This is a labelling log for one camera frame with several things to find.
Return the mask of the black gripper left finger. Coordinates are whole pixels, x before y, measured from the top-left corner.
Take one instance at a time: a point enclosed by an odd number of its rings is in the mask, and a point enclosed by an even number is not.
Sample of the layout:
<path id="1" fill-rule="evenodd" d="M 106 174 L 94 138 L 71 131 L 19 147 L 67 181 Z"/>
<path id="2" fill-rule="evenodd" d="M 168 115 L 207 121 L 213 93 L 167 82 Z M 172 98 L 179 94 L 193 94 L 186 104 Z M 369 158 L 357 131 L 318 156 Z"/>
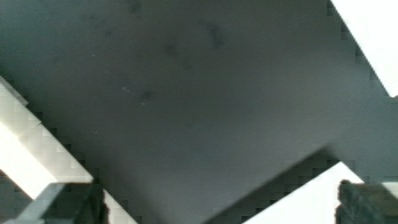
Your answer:
<path id="1" fill-rule="evenodd" d="M 94 183 L 51 183 L 12 224 L 108 224 L 101 186 Z"/>

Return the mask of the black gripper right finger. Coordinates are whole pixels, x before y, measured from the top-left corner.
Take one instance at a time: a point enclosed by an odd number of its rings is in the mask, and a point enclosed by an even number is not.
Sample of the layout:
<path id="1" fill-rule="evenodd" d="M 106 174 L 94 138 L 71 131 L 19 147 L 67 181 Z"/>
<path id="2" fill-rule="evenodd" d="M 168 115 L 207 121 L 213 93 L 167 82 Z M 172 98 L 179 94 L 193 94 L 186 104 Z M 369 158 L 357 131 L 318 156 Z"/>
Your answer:
<path id="1" fill-rule="evenodd" d="M 353 183 L 337 187 L 335 224 L 398 224 L 398 182 Z"/>

